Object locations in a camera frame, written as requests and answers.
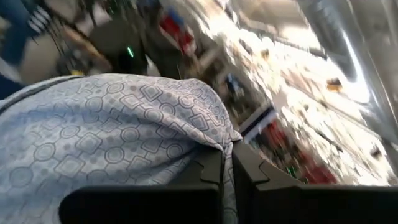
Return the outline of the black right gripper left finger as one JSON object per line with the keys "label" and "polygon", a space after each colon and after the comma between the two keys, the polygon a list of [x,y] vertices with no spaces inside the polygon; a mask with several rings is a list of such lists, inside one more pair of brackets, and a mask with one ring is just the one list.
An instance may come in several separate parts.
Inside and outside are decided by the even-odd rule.
{"label": "black right gripper left finger", "polygon": [[224,155],[199,147],[166,185],[82,187],[61,202],[61,224],[221,224]]}

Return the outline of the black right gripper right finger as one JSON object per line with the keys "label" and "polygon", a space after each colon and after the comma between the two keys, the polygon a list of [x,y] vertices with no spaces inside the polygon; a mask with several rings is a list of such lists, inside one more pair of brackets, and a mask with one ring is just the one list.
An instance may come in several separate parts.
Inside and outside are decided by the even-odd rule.
{"label": "black right gripper right finger", "polygon": [[398,224],[398,187],[302,184],[243,142],[232,158],[239,224]]}

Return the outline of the white geometric patterned cloth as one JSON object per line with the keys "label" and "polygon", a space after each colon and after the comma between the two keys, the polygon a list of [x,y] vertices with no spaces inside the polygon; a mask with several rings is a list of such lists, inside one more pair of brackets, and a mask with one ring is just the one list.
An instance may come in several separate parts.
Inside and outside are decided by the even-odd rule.
{"label": "white geometric patterned cloth", "polygon": [[0,224],[59,224],[80,187],[163,185],[208,146],[226,158],[241,135],[197,79],[68,76],[0,100]]}

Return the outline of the blue white fabric bin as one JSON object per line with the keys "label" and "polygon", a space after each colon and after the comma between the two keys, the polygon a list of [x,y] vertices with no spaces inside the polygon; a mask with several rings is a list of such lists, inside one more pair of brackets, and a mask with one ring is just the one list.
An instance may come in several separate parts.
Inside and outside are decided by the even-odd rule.
{"label": "blue white fabric bin", "polygon": [[44,0],[0,0],[0,17],[9,23],[0,48],[0,100],[24,87],[19,66],[25,45],[47,28],[52,20]]}

